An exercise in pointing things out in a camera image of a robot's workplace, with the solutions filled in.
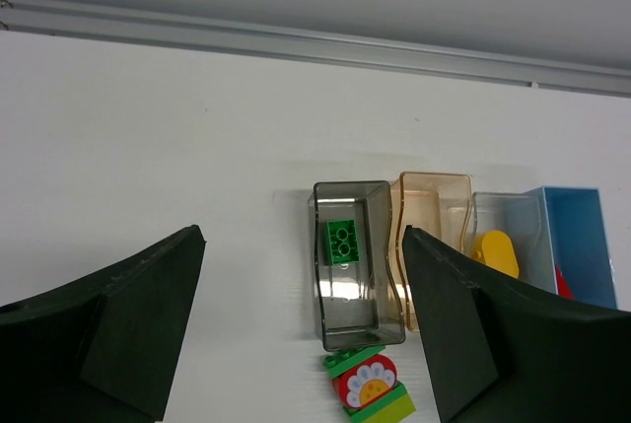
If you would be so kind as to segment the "red curved lego piece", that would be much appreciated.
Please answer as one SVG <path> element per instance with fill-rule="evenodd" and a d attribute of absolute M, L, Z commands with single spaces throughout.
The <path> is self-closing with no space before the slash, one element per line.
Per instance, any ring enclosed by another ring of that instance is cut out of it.
<path fill-rule="evenodd" d="M 556 276 L 558 295 L 563 298 L 573 300 L 574 294 L 572 293 L 569 287 L 569 284 L 567 280 L 565 279 L 559 266 L 555 266 L 555 276 Z"/>

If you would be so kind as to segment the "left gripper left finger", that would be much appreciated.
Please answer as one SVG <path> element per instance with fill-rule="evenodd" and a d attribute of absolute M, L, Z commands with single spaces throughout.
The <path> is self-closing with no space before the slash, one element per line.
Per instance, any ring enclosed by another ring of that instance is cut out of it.
<path fill-rule="evenodd" d="M 163 421 L 205 245 L 188 226 L 3 306 L 2 421 Z"/>

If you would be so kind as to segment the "red white green lego stack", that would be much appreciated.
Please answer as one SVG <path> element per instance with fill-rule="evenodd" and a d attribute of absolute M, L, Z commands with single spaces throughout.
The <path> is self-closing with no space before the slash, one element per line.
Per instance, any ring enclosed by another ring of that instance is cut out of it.
<path fill-rule="evenodd" d="M 383 345 L 341 350 L 322 358 L 349 422 L 396 423 L 416 407 Z"/>

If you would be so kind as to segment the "yellow round lego piece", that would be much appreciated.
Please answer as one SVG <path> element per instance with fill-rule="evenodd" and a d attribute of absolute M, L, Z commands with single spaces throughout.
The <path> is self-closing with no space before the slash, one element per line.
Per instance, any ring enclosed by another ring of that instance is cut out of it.
<path fill-rule="evenodd" d="M 498 272 L 518 279 L 520 268 L 510 237 L 499 230 L 478 235 L 473 243 L 470 256 Z"/>

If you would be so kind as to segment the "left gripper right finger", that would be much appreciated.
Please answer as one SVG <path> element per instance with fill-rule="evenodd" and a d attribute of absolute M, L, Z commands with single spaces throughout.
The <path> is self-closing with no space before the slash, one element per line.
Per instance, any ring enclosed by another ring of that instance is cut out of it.
<path fill-rule="evenodd" d="M 626 422 L 630 316 L 497 272 L 408 227 L 402 248 L 444 422 Z"/>

